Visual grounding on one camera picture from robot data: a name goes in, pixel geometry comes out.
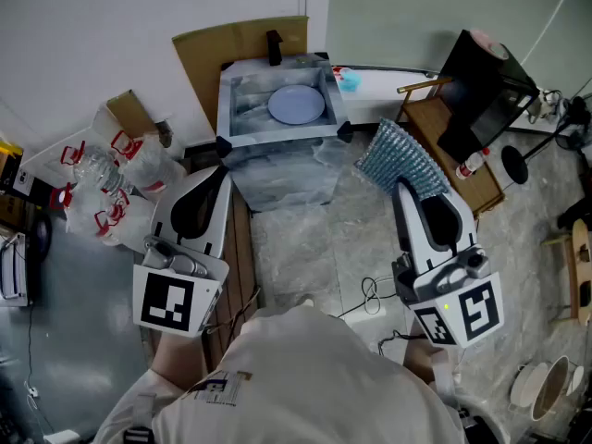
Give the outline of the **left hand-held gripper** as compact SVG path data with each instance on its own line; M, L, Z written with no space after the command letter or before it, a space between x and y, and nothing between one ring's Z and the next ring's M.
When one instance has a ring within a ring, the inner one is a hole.
M208 327L229 273L222 259L231 197L224 166L194 172L156 205L133 267L133 322L187 338Z

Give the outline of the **beige round bucket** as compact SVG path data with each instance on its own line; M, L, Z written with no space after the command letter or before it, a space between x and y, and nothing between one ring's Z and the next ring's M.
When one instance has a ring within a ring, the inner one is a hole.
M567 355L560 356L549 366L531 406L532 421L540 421L551 411L561 396L569 375L569 368L570 360Z

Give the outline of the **wooden stool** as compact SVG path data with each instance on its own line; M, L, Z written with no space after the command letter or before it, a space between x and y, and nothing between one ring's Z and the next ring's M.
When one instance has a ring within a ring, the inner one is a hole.
M568 268L570 304L566 309L570 315L557 319L557 322L575 320L581 326L587 326L592 319L592 247L588 235L585 221L577 219L570 233L542 242L544 246L560 244Z

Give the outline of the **person's left forearm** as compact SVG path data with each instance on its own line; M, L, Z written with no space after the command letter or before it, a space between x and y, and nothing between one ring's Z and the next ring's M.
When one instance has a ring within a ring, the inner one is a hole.
M151 369L179 389L189 390L207 375L202 339L163 332Z

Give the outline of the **blue scrubbing cloth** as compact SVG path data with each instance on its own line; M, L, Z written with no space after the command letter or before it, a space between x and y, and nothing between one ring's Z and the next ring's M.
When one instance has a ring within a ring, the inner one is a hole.
M451 192L438 163L411 134L388 118L380 119L374 138L354 166L385 194L392 194L401 179L421 201Z

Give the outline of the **pale blue large plate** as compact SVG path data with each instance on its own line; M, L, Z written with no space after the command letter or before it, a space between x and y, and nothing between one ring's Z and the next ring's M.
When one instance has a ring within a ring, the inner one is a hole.
M278 89L267 102L270 115L288 125L313 122L323 114L325 107L325 99L318 90L300 84Z

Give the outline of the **white basin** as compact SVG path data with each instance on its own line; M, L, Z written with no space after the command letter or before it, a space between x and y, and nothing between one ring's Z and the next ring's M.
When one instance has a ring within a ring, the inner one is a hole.
M549 370L550 366L546 362L536 365L524 364L520 367L510 391L511 411L523 411L535 404Z

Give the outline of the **person's right forearm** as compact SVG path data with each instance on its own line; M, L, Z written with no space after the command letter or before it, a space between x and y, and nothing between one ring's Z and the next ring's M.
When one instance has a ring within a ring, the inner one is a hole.
M434 347L428 339L407 341L402 366L429 385L436 381L432 357L446 349Z

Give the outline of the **white low platform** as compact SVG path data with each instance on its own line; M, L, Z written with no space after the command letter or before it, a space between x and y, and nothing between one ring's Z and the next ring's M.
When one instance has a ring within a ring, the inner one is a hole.
M438 77L437 73L417 69L334 66L333 73L338 86L342 68L351 68L362 78L356 92L344 92L339 88L352 125L375 123L381 117L394 120L406 96L398 92L399 88L429 82Z

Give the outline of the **large brown cardboard sheet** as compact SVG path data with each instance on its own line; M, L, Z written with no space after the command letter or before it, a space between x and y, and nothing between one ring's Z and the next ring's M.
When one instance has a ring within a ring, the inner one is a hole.
M307 52L306 16L260 18L214 26L173 39L180 62L213 130L217 124L220 74L230 64L266 58L266 33L277 30L283 39L282 58Z

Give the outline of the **steel sink unit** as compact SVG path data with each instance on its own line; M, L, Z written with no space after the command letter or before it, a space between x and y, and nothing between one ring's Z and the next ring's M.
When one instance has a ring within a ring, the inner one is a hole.
M280 88L306 85L326 107L315 121L288 125L267 108ZM351 124L326 53L240 60L220 74L216 149L249 208L268 212L332 200L349 144Z

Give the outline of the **person's white shirt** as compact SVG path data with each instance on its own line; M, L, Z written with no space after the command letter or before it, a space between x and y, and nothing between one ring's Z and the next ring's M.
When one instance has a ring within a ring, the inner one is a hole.
M263 308L183 391L150 368L93 444L464 444L426 383L312 302Z

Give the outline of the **small bottle red label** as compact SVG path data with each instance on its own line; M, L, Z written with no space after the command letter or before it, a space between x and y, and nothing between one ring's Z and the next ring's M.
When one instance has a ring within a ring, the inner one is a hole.
M472 176L477 169L485 164L490 150L488 147L471 154L464 162L456 167L455 174L459 179L467 179Z

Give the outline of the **pink white roll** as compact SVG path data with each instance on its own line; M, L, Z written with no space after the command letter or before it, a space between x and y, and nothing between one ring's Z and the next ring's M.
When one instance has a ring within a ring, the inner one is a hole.
M475 43L484 51L486 51L490 56L493 56L501 61L509 59L509 52L502 43L493 40L481 30L472 29L469 30L469 34Z

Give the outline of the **yellow box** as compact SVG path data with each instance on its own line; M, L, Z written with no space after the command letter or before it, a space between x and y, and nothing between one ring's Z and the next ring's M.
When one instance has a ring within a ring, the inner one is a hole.
M0 194L13 187L22 156L23 149L20 146L0 140Z

